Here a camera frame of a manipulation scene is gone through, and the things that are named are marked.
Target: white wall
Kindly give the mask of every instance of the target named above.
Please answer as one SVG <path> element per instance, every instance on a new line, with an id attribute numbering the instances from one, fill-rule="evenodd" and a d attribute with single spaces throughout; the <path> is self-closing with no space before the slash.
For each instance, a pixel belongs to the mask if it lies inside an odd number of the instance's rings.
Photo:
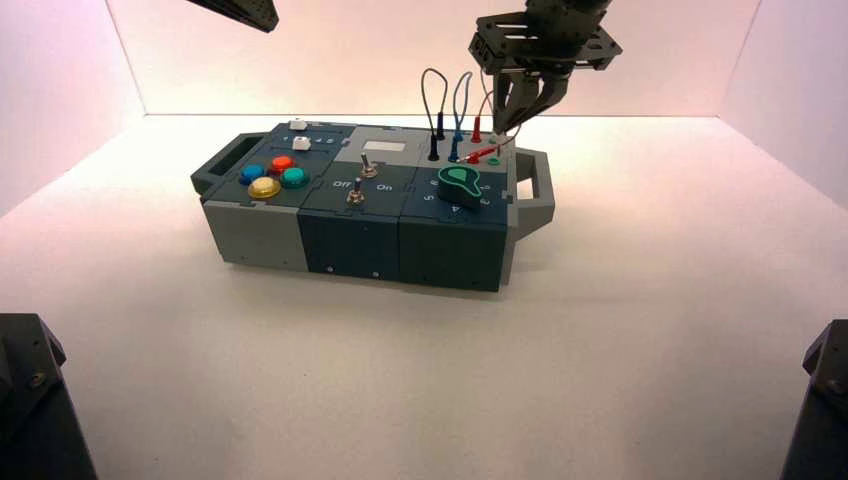
<path id="1" fill-rule="evenodd" d="M 0 1 L 0 215 L 143 115 L 104 0 Z"/>
<path id="2" fill-rule="evenodd" d="M 476 18 L 525 2 L 277 0 L 270 36 L 186 1 L 109 3 L 149 113 L 375 114 L 421 113 L 421 70 L 476 71 Z M 614 0 L 625 54 L 579 72 L 554 112 L 715 115 L 757 3 Z"/>
<path id="3" fill-rule="evenodd" d="M 721 117 L 848 207 L 848 2 L 763 0 Z"/>

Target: robotic arm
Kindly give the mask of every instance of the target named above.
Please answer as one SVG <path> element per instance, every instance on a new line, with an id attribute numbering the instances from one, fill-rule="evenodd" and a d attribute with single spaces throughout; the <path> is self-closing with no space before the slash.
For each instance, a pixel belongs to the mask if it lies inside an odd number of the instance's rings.
<path id="1" fill-rule="evenodd" d="M 270 32 L 273 0 L 189 0 Z M 524 12 L 477 19 L 469 50 L 494 76 L 494 130 L 504 133 L 563 99 L 577 68 L 604 70 L 621 47 L 601 28 L 612 0 L 527 0 Z"/>

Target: red plug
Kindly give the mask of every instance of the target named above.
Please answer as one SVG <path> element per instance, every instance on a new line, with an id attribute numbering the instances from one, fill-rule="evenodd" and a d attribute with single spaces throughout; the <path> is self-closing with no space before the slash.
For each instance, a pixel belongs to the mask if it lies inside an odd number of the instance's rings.
<path id="1" fill-rule="evenodd" d="M 471 143 L 480 143 L 483 139 L 480 138 L 480 117 L 474 119 L 474 134 L 471 135 Z"/>
<path id="2" fill-rule="evenodd" d="M 497 150 L 498 147 L 489 147 L 484 148 L 483 150 L 477 150 L 476 152 L 470 153 L 467 157 L 465 157 L 465 161 L 467 163 L 477 164 L 480 163 L 480 157 L 485 157 L 486 155 Z"/>

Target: gray handle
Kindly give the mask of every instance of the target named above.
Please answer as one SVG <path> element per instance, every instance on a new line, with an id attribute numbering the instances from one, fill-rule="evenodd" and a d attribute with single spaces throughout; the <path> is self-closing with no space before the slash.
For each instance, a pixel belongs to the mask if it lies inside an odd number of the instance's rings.
<path id="1" fill-rule="evenodd" d="M 545 152 L 515 149 L 515 167 L 518 181 L 530 179 L 533 182 L 533 198 L 521 199 L 518 205 L 518 239 L 524 238 L 536 230 L 551 223 L 554 219 L 554 186 L 551 182 L 551 169 Z"/>
<path id="2" fill-rule="evenodd" d="M 239 160 L 259 143 L 268 133 L 243 133 L 233 139 L 220 152 L 216 153 L 202 167 L 191 175 L 194 190 L 203 195 L 206 190 L 218 183 Z"/>

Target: white tabletop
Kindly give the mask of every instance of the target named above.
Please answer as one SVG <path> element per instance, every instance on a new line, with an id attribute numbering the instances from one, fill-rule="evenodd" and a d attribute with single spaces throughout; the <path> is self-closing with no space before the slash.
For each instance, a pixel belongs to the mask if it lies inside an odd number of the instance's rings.
<path id="1" fill-rule="evenodd" d="M 848 212 L 717 119 L 544 118 L 500 293 L 225 264 L 189 175 L 284 120 L 148 117 L 0 219 L 102 478 L 778 477 Z"/>

